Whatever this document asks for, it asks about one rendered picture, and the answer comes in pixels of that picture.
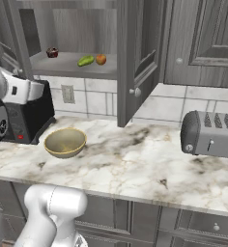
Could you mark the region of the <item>dark red cupcake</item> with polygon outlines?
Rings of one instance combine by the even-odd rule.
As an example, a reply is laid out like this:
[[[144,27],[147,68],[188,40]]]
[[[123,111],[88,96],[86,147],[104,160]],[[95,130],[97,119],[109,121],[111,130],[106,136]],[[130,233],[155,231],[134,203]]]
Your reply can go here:
[[[59,54],[59,50],[56,47],[49,47],[46,50],[46,55],[48,58],[57,58]]]

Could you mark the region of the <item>grey drawer front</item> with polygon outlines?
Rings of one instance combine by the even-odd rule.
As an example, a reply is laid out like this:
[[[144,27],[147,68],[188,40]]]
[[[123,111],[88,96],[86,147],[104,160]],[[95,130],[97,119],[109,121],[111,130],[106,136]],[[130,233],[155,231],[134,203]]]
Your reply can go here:
[[[164,207],[156,247],[228,247],[228,217]]]

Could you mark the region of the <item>green mango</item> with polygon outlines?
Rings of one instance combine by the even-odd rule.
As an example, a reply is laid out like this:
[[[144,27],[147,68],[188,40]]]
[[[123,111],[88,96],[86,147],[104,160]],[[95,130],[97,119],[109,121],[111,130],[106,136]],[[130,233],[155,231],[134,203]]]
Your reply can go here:
[[[84,66],[91,65],[94,61],[95,61],[95,58],[92,55],[83,56],[82,58],[78,60],[77,65],[79,67],[84,67]]]

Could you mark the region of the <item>grey closed cabinet door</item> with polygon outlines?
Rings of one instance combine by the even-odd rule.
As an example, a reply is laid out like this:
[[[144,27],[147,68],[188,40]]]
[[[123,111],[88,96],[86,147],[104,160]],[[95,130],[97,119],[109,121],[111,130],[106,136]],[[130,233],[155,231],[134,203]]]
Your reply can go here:
[[[169,0],[166,19],[164,82],[228,88],[228,0]]]

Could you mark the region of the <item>red-orange apple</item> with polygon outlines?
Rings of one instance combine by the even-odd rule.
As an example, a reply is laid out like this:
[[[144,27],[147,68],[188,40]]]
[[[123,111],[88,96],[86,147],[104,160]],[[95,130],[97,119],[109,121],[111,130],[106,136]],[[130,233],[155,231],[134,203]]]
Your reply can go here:
[[[96,63],[100,66],[106,63],[106,56],[104,54],[98,54],[96,56]]]

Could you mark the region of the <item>grey open cabinet door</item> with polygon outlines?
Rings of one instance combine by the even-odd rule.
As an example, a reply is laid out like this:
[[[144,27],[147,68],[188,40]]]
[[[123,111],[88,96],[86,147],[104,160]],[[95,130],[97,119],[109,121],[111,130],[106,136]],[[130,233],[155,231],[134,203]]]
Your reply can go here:
[[[167,0],[117,0],[117,119],[124,127],[159,80]],[[140,97],[129,93],[139,88]]]
[[[0,67],[34,79],[16,0],[0,0]]]

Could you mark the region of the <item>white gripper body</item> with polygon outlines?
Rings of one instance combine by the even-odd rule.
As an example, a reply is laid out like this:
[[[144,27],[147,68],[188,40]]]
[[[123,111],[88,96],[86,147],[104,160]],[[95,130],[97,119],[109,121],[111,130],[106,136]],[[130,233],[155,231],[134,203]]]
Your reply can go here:
[[[26,81],[27,93],[26,100],[33,101],[39,99],[43,95],[44,84],[37,81]]]

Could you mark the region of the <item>grey cabinet shelf box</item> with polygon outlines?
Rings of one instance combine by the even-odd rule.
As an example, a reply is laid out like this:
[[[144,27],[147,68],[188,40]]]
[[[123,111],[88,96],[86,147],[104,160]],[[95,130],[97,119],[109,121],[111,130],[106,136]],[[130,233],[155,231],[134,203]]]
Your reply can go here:
[[[32,71],[37,75],[117,77],[117,0],[17,0]],[[57,58],[46,50],[56,47]],[[104,54],[106,63],[96,63]],[[83,56],[95,61],[79,67]]]

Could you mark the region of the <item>grey base cupboard door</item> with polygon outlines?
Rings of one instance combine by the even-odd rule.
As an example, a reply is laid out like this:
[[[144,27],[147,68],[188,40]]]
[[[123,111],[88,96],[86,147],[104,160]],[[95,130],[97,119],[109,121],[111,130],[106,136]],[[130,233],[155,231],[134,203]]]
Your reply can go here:
[[[0,179],[0,207],[4,218],[4,239],[16,241],[28,215],[24,195],[29,185]]]
[[[84,215],[76,219],[89,247],[136,247],[132,223],[132,202],[91,195]]]

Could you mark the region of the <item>black coffee machine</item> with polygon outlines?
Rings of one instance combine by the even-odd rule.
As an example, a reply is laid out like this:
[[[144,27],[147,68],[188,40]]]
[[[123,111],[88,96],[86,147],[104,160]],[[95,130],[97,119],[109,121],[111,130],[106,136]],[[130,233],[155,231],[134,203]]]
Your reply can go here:
[[[39,83],[44,85],[39,99],[26,104],[6,104],[9,127],[4,142],[37,145],[49,125],[56,122],[49,83],[46,80],[39,80]]]

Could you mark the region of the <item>beige bowl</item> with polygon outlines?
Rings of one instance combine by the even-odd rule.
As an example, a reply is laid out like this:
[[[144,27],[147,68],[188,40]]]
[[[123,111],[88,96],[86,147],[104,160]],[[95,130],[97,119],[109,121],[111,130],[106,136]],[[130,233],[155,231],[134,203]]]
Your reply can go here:
[[[57,158],[71,158],[78,155],[87,142],[86,134],[74,127],[57,129],[43,142],[45,150]]]

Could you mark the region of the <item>white wall outlet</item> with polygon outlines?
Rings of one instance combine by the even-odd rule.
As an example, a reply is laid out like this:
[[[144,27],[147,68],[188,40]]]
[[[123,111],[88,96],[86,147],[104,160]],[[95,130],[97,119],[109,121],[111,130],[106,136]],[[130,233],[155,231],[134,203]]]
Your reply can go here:
[[[64,102],[75,104],[73,86],[62,85],[61,89]]]

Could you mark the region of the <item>grey toaster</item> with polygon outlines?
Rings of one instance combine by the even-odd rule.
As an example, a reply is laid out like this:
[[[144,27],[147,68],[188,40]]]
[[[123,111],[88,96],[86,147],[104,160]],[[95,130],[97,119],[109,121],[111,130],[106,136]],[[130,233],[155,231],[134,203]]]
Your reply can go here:
[[[181,127],[181,148],[192,155],[228,158],[228,114],[186,113]]]

